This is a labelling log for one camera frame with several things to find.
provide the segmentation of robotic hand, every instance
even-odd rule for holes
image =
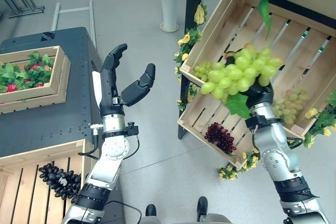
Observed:
[[[271,84],[261,87],[256,81],[244,94],[248,96],[251,116],[246,125],[254,133],[254,145],[260,151],[261,163],[273,180],[280,204],[288,215],[284,224],[329,223],[287,144],[283,121],[273,114]]]
[[[96,102],[100,108],[102,124],[91,125],[93,135],[98,137],[98,129],[103,129],[104,143],[101,156],[79,192],[78,198],[65,215],[62,224],[99,223],[104,215],[104,207],[110,192],[118,180],[121,162],[129,151],[125,137],[137,135],[138,127],[133,122],[125,127],[123,105],[132,106],[144,98],[153,86],[155,65],[148,64],[145,73],[118,96],[116,86],[116,68],[127,49],[126,44],[114,48],[107,56],[100,72],[92,62],[93,88]]]

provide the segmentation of person's foot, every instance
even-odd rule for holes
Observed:
[[[153,204],[146,207],[146,216],[156,216],[156,207]]]
[[[202,196],[197,203],[197,221],[199,222],[201,215],[206,216],[208,210],[208,200]]]

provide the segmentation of tiled floor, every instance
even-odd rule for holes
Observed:
[[[48,31],[55,3],[61,8],[88,6],[88,0],[35,0],[46,6],[38,16],[0,23],[0,40],[8,37]],[[206,0],[211,13],[219,0]],[[152,91],[137,105],[125,108],[126,120],[140,130],[138,153],[123,163],[120,177],[123,200],[140,208],[153,203],[163,223],[194,221],[199,196],[209,200],[209,211],[225,214],[234,223],[281,223],[285,214],[272,181],[261,165],[240,175],[236,181],[221,181],[216,168],[227,162],[190,134],[177,139],[176,99],[179,84],[174,73],[173,55],[176,41],[183,35],[185,0],[178,3],[180,29],[166,34],[159,29],[160,0],[93,0],[97,47],[102,58],[117,44],[126,42],[117,69],[119,90],[137,79],[150,62],[156,64]],[[88,13],[61,14],[58,29],[85,26]],[[132,149],[136,140],[130,139]],[[312,149],[299,148],[296,153],[312,191],[331,223],[336,223],[336,134],[330,139],[319,136]],[[137,213],[125,209],[127,223],[137,221]]]

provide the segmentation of purple grapes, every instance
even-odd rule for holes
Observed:
[[[225,129],[220,123],[213,123],[208,127],[205,133],[205,139],[208,142],[215,144],[226,154],[230,154],[237,148],[233,145],[234,137],[230,136],[228,130]]]

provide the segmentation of white flower pot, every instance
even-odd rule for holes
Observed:
[[[161,30],[172,33],[178,30],[177,25],[177,0],[161,0],[163,23],[160,25]]]

